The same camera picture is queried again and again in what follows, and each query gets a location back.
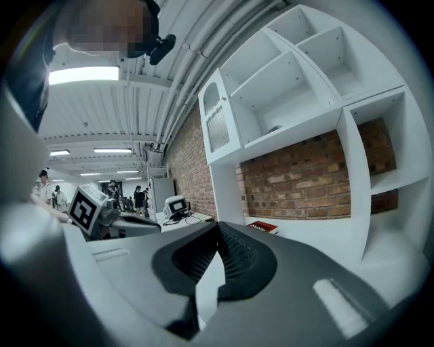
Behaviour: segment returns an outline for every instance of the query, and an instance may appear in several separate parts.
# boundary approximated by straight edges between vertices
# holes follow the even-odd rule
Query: ceiling
[[[59,176],[80,177],[80,174],[101,173],[95,180],[125,179],[132,175],[120,175],[116,171],[137,169],[139,174],[134,177],[146,177],[146,154],[157,144],[157,134],[162,127],[161,139],[164,134],[169,134],[171,128],[167,126],[167,119],[172,115],[181,115],[180,107],[184,102],[176,102],[183,83],[186,82],[191,69],[198,64],[196,57],[200,51],[191,56],[189,47],[195,41],[197,35],[210,20],[211,16],[218,12],[219,7],[231,3],[232,11],[241,9],[250,3],[254,7],[243,17],[239,23],[229,26],[231,30],[224,36],[213,50],[210,57],[194,78],[191,87],[187,90],[189,95],[193,87],[198,84],[199,78],[206,72],[210,74],[221,65],[228,54],[242,44],[245,37],[253,35],[256,22],[270,20],[278,15],[286,4],[284,1],[271,0],[157,0],[161,7],[160,36],[165,37],[169,33],[177,36],[177,43],[172,52],[160,62],[158,66],[151,66],[143,57],[137,59],[122,59],[117,52],[105,53],[101,56],[89,56],[70,50],[67,46],[59,47],[51,66],[51,71],[66,68],[84,66],[119,66],[119,81],[82,81],[64,83],[50,87],[50,100],[45,112],[39,136],[50,150],[69,150],[70,155],[63,157],[50,157],[47,166],[58,173]],[[210,66],[212,55],[224,45],[231,33],[235,33],[252,16],[261,12],[258,21],[248,26],[240,35],[243,39],[234,41],[227,47],[225,54],[215,66]],[[210,35],[203,42],[207,43],[215,39],[216,33],[229,20],[227,13],[215,21],[215,28],[210,30]],[[180,73],[180,67],[188,62],[185,73]],[[194,104],[196,95],[189,101]],[[176,124],[172,136],[166,144],[176,135],[176,130],[181,122]],[[94,148],[131,148],[132,155],[97,155]]]

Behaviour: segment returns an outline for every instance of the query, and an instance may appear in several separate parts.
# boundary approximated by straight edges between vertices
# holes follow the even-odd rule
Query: desk
[[[205,214],[199,213],[199,212],[193,212],[193,214],[191,215],[191,217],[188,217],[187,219],[184,218],[182,219],[179,223],[177,224],[173,224],[173,225],[163,225],[163,223],[166,223],[169,218],[165,218],[164,217],[164,213],[163,212],[159,212],[156,213],[156,217],[157,217],[157,223],[160,224],[161,226],[161,232],[166,232],[166,231],[172,231],[172,230],[176,230],[179,228],[184,228],[185,226],[189,226],[190,224],[194,224],[194,223],[202,223],[202,222],[207,222],[212,220],[212,217],[209,217]]]

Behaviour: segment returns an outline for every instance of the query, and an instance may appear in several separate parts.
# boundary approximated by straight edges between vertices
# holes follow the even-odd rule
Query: ceiling beam
[[[121,73],[121,82],[127,81],[127,73]],[[167,91],[172,86],[172,81],[167,79],[161,79],[159,77],[147,76],[147,75],[136,75],[130,73],[130,85],[133,87],[146,87],[159,89],[160,91]],[[178,91],[182,88],[182,84],[178,86]]]
[[[144,161],[143,157],[96,157],[84,159],[52,159],[48,161],[48,167],[57,165],[79,165],[79,164],[97,164],[97,163],[128,163],[132,161]]]
[[[60,146],[76,144],[78,142],[149,142],[153,143],[157,136],[154,135],[82,135],[68,136],[63,138],[43,139],[46,146]]]

